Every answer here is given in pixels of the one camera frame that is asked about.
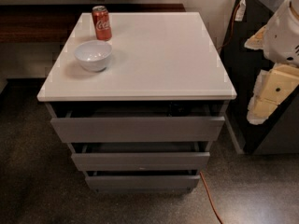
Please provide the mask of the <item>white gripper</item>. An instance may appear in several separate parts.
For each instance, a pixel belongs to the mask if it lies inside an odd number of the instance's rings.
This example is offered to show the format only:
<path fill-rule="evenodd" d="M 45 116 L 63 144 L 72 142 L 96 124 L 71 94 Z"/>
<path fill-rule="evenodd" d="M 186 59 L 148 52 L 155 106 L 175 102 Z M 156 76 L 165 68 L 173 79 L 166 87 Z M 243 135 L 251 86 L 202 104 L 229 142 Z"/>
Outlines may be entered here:
<path fill-rule="evenodd" d="M 276 63 L 257 76 L 248 105 L 250 124 L 263 124 L 299 85 L 299 0 L 285 0 L 266 26 L 244 44 Z"/>

